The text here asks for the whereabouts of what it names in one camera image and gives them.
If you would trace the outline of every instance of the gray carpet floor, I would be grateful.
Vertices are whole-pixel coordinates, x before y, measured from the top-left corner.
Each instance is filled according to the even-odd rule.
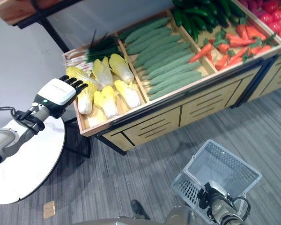
[[[281,225],[281,89],[152,140],[126,156],[97,139],[91,140],[91,159],[65,151],[39,190],[20,202],[0,205],[0,225],[67,225],[131,217],[132,199],[144,205],[152,220],[163,222],[171,208],[182,203],[171,182],[207,139],[263,174],[247,195],[252,207],[249,224]],[[43,205],[52,200],[56,215],[43,219]]]

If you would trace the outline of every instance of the plastic basket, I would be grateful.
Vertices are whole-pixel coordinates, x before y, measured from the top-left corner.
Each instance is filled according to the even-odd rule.
[[[182,172],[172,183],[172,188],[206,222],[213,222],[206,211],[199,207],[197,193],[213,180],[221,185],[233,198],[245,194],[262,178],[262,174],[245,161],[208,140],[192,157]]]

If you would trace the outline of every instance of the black shelf rail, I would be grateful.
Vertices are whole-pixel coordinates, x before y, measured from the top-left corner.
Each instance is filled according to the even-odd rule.
[[[49,8],[46,8],[46,9],[40,9],[37,5],[36,0],[30,0],[30,1],[31,1],[31,4],[34,7],[36,13],[26,19],[23,19],[23,20],[15,23],[13,26],[18,26],[20,29],[23,29],[34,23],[39,23],[46,29],[46,31],[50,34],[50,36],[53,38],[55,43],[61,48],[61,50],[64,53],[68,52],[69,48],[67,47],[65,42],[62,40],[62,38],[59,36],[57,31],[50,24],[47,17],[65,9],[73,4],[76,4],[82,0],[62,0],[61,2],[56,3],[55,5],[53,5]]]

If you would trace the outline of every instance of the shoe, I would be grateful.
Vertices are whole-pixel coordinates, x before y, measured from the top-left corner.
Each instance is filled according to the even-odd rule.
[[[143,206],[140,204],[139,201],[137,200],[132,200],[130,202],[130,205],[131,205],[131,209],[132,211],[136,214],[136,215],[139,215],[139,216],[144,216],[145,219],[147,220],[150,220],[150,217],[147,215],[147,213],[145,212]]]

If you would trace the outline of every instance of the robot finger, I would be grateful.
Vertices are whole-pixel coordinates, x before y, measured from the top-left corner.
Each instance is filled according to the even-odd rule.
[[[83,85],[79,86],[78,88],[76,88],[76,93],[77,95],[80,94],[80,92],[85,89],[86,87],[88,87],[88,85],[86,83],[84,83]]]
[[[80,84],[83,84],[83,81],[76,81],[75,83],[72,83],[71,84],[71,86],[73,87],[73,88],[77,88]]]
[[[65,80],[67,80],[67,79],[69,79],[69,76],[67,76],[67,75],[64,75],[64,76],[62,76],[61,78],[59,78],[61,81],[65,81]]]
[[[72,78],[70,78],[69,80],[66,80],[65,82],[66,82],[67,84],[71,84],[71,83],[73,83],[73,82],[75,82],[75,81],[77,81],[77,79],[74,78],[74,77],[72,77]]]

